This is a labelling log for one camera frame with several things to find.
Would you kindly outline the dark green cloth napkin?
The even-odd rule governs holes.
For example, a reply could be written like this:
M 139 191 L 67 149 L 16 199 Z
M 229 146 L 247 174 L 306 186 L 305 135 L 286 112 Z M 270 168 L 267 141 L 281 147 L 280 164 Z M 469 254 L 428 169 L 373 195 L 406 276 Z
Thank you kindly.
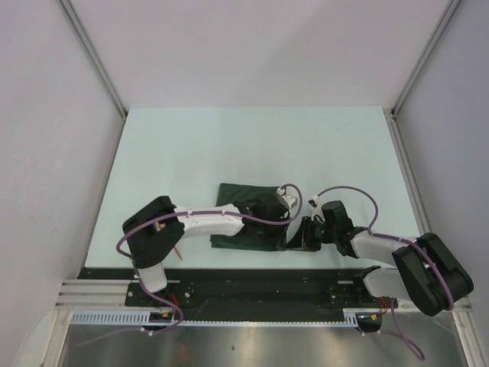
M 227 203 L 262 200 L 277 191 L 277 187 L 257 187 L 234 183 L 220 183 L 217 195 L 217 206 Z M 285 249 L 288 226 L 271 226 L 270 231 L 260 231 L 260 223 L 255 223 L 249 233 L 237 236 L 212 235 L 212 248 L 234 250 L 275 252 Z

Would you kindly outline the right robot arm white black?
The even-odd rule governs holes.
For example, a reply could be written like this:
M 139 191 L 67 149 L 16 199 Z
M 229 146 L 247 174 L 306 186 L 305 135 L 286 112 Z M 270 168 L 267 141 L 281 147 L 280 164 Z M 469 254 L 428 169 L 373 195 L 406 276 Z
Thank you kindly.
M 352 297 L 358 305 L 369 307 L 379 297 L 404 299 L 434 317 L 474 290 L 471 276 L 436 234 L 405 239 L 369 232 L 353 224 L 340 200 L 313 207 L 287 248 L 317 252 L 334 245 L 345 257 L 378 261 L 356 278 Z

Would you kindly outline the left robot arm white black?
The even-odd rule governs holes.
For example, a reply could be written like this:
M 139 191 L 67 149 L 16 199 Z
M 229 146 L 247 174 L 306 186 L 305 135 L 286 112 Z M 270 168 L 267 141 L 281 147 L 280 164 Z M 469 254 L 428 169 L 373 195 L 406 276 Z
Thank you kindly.
M 262 199 L 233 202 L 206 209 L 177 206 L 159 196 L 122 224 L 125 241 L 139 278 L 142 296 L 150 304 L 163 304 L 169 296 L 164 259 L 182 240 L 220 235 L 250 241 L 280 242 L 297 198 L 284 189 Z

